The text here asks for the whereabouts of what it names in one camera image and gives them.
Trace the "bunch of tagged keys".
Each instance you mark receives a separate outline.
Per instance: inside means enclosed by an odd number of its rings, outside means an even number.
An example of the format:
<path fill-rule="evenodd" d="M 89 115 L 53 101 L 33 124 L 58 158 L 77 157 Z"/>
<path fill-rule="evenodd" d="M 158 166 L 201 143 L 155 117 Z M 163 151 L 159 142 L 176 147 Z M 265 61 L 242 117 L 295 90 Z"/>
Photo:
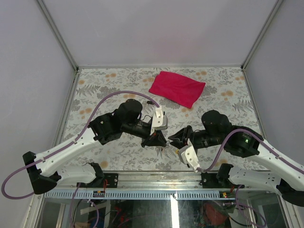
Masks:
<path fill-rule="evenodd" d="M 166 149 L 166 147 L 156 146 L 155 149 L 157 152 L 163 152 Z"/>

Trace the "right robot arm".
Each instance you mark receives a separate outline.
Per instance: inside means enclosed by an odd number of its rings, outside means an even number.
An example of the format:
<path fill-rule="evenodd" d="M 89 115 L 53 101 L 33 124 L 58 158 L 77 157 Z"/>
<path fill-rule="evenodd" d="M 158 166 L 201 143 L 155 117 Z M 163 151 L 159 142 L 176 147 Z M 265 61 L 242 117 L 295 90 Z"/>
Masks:
<path fill-rule="evenodd" d="M 304 167 L 275 149 L 254 130 L 233 125 L 228 117 L 210 110 L 201 117 L 203 130 L 194 131 L 190 125 L 169 136 L 170 144 L 179 149 L 182 163 L 195 172 L 212 170 L 222 151 L 233 156 L 254 161 L 267 168 L 266 172 L 246 171 L 235 165 L 221 164 L 216 180 L 219 186 L 250 186 L 273 192 L 285 201 L 302 207 L 304 205 Z M 219 146 L 212 164 L 202 168 L 197 151 Z"/>

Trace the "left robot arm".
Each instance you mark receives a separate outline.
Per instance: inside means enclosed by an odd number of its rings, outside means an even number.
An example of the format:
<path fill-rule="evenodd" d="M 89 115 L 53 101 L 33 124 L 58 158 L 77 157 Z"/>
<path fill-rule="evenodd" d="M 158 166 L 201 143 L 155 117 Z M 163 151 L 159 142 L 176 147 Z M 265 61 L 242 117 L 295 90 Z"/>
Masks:
<path fill-rule="evenodd" d="M 107 180 L 98 163 L 89 162 L 82 166 L 69 166 L 68 163 L 84 152 L 118 140 L 123 133 L 141 138 L 142 147 L 165 147 L 166 139 L 162 133 L 168 127 L 165 112 L 157 107 L 151 120 L 144 122 L 140 119 L 142 109 L 139 101 L 129 99 L 113 112 L 96 117 L 76 137 L 45 152 L 25 153 L 23 161 L 34 194 L 47 193 L 57 186 L 105 187 Z"/>

